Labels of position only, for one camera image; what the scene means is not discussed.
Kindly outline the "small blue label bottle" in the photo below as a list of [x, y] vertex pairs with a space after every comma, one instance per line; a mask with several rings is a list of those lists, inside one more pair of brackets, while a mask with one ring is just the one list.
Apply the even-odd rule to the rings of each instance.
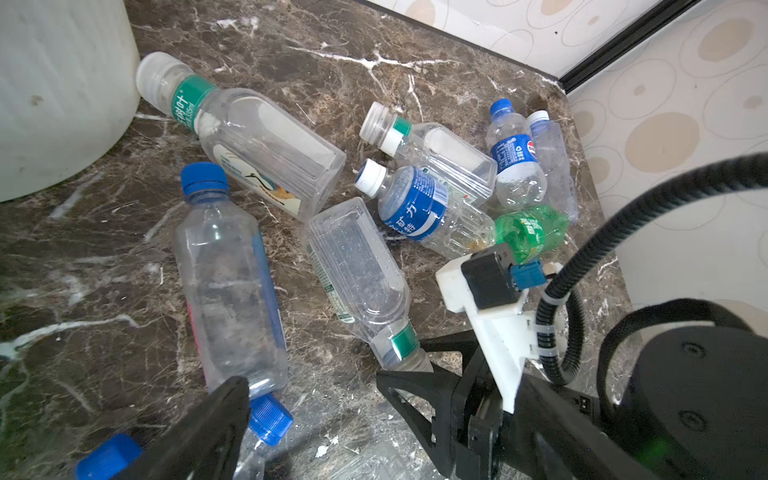
[[117, 434], [77, 463], [73, 479], [112, 479], [126, 469], [141, 453], [142, 448], [130, 436]]

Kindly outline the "white plastic waste bin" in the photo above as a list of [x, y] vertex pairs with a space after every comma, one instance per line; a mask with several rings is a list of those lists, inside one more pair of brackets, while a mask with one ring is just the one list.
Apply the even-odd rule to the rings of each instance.
[[139, 104], [121, 1], [1, 4], [1, 198], [53, 186], [104, 156]]

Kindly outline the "clear bottle green band cap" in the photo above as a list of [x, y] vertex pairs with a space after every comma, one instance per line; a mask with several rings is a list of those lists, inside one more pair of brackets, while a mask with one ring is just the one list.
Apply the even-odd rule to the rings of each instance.
[[304, 248], [341, 323], [389, 371], [433, 371], [409, 318], [410, 290], [363, 199], [315, 215]]

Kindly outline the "black frame post right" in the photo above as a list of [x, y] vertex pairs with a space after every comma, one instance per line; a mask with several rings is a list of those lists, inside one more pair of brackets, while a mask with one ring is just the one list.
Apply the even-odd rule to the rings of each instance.
[[662, 0], [658, 2], [566, 72], [558, 80], [560, 86], [566, 94], [575, 91], [699, 3], [700, 0]]

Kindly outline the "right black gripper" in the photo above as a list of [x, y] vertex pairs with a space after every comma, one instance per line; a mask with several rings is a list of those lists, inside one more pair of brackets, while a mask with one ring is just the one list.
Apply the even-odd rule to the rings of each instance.
[[526, 377], [513, 413], [486, 432], [472, 331], [428, 339], [462, 373], [383, 371], [379, 392], [446, 478], [763, 479], [767, 340], [728, 309], [679, 299], [639, 309], [605, 337], [596, 397]]

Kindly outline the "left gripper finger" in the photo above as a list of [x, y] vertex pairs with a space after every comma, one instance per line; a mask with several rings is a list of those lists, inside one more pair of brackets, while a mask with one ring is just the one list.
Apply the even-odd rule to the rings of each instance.
[[116, 477], [231, 479], [248, 416], [247, 379], [231, 377]]

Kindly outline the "blue label bottle white cap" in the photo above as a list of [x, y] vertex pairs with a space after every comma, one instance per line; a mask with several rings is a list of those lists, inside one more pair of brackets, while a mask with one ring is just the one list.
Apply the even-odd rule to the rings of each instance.
[[449, 260], [496, 243], [489, 215], [416, 167], [391, 172], [367, 159], [355, 187], [377, 200], [378, 215], [385, 225]]

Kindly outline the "flat clear bottle white cap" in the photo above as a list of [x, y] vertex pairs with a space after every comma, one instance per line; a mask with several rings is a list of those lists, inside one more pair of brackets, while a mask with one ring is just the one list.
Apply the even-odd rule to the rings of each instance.
[[397, 166], [422, 170], [476, 208], [494, 193], [496, 162], [442, 124], [413, 124], [373, 102], [359, 135], [394, 159]]

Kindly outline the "clear bottle pale label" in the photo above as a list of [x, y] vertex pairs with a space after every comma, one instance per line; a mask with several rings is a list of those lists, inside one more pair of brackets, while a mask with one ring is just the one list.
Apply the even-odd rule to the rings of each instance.
[[571, 224], [576, 224], [579, 218], [577, 190], [561, 127], [550, 119], [546, 110], [534, 111], [526, 121], [547, 180], [545, 200], [564, 213]]

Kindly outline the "green bottle yellow cap right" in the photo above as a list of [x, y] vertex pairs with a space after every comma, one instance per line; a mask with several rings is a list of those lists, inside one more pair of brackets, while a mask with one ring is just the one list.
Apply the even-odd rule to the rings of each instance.
[[549, 205], [507, 213], [495, 220], [496, 243], [511, 249], [516, 264], [525, 264], [563, 244], [568, 216]]

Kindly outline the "Fiji bottle blue cap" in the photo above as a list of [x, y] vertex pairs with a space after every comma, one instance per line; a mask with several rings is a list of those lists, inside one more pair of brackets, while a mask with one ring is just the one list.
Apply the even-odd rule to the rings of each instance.
[[174, 253], [206, 386], [241, 376], [250, 398], [278, 390], [287, 348], [258, 222], [231, 200], [218, 164], [189, 164], [180, 181], [188, 211]]

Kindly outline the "small Pepsi water bottle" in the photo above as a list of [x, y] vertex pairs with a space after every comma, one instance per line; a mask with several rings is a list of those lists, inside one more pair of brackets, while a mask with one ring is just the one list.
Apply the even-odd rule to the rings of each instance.
[[507, 211], [532, 207], [544, 200], [547, 179], [526, 119], [505, 98], [495, 101], [489, 113], [485, 143], [497, 165], [497, 200]]

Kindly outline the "soda water bottle blue cap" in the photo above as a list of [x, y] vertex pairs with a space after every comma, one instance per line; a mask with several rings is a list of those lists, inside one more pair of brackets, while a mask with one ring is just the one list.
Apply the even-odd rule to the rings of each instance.
[[233, 479], [263, 479], [268, 456], [293, 422], [289, 410], [272, 393], [251, 400]]

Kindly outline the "square clear bottle green band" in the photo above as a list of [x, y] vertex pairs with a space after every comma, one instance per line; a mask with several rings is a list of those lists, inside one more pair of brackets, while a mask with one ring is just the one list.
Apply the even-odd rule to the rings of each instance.
[[222, 89], [164, 52], [140, 61], [136, 87], [229, 176], [294, 218], [309, 220], [333, 192], [345, 153], [266, 96]]

